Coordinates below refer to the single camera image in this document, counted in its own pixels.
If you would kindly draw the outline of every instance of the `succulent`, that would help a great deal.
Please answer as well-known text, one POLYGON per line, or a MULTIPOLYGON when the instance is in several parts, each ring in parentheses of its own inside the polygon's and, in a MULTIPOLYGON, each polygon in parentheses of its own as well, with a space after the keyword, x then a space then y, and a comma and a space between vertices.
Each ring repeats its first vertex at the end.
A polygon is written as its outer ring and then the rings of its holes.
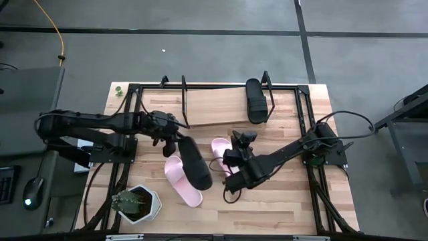
POLYGON ((121 97, 123 95, 123 91, 122 91, 122 88, 120 86, 117 86, 115 88, 115 91, 116 91, 116 96, 117 97, 121 97))
POLYGON ((137 214, 140 211, 140 205, 144 204, 141 202, 141 196, 132 193, 131 191, 124 190, 117 195, 112 196, 112 208, 114 211, 121 211, 126 214, 137 214))

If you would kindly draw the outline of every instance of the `white pot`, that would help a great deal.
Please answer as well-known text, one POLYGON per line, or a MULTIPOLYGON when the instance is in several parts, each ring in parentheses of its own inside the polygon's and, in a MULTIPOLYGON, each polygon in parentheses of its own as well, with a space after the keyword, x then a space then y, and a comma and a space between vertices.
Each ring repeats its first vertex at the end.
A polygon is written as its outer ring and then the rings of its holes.
POLYGON ((129 189, 129 191, 132 191, 132 190, 134 190, 134 189, 138 189, 138 188, 143 188, 144 190, 146 190, 147 192, 149 192, 149 194, 151 194, 151 196, 152 196, 152 206, 150 207, 150 213, 149 214, 147 214, 147 215, 145 215, 144 217, 142 217, 142 218, 140 218, 139 220, 137 220, 137 221, 132 221, 132 220, 130 220, 127 216, 126 216, 126 214, 124 214, 123 212, 121 212, 121 211, 119 211, 119 214, 124 218, 124 219, 126 219, 128 222, 130 222, 132 225, 133 224, 136 224, 136 223, 138 223, 138 222, 141 222, 141 221, 151 221, 151 220, 153 220, 157 215, 158 215, 158 213, 159 213, 159 211, 161 210, 161 208, 162 208, 162 203, 161 203, 161 200, 159 199, 159 196, 158 196, 158 193, 157 192, 155 192, 155 191, 151 191, 151 190, 149 190, 147 187, 145 187, 145 186, 143 186, 143 185, 136 185, 135 187, 133 187, 133 188, 130 188, 129 189))

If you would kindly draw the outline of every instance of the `computer mouse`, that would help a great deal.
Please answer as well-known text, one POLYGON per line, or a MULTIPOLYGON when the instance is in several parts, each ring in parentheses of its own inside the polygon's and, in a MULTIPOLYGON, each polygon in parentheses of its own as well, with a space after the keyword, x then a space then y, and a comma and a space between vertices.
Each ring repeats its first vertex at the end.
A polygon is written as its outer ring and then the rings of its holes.
POLYGON ((43 178, 34 177, 25 184, 22 200, 24 208, 27 210, 36 210, 43 198, 43 178))

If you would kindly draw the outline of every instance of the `yellow cable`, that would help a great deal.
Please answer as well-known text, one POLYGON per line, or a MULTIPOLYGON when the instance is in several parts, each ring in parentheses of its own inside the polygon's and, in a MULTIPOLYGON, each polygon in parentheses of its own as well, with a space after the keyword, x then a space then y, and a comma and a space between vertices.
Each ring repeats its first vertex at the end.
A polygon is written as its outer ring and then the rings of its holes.
POLYGON ((52 21, 52 19, 49 17, 49 15, 45 12, 45 9, 43 9, 43 7, 41 7, 41 5, 37 2, 37 0, 33 0, 33 1, 35 2, 35 4, 37 4, 37 6, 39 6, 40 10, 49 19, 49 21, 52 23, 53 27, 55 28, 56 32, 58 33, 58 36, 60 37, 60 40, 61 40, 61 56, 64 56, 64 40, 62 39, 60 31, 56 27, 54 21, 52 21))

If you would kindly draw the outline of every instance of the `hexagonal pot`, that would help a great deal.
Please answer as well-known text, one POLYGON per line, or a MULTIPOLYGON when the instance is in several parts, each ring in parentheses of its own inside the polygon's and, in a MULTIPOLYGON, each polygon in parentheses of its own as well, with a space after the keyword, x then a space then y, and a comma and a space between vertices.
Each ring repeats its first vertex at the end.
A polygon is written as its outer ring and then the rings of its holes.
POLYGON ((139 223, 141 221, 151 221, 154 220, 154 218, 158 215, 159 211, 162 208, 162 203, 161 200, 159 199, 158 193, 155 191, 151 191, 149 190, 147 187, 143 186, 143 185, 136 185, 133 188, 130 188, 129 191, 131 192, 135 192, 135 191, 145 191, 147 192, 151 197, 152 197, 152 202, 150 205, 150 213, 148 213, 147 215, 139 218, 139 219, 135 219, 133 217, 131 217, 129 214, 125 214, 121 211, 119 211, 119 214, 126 219, 128 222, 130 222, 131 224, 136 224, 139 223))

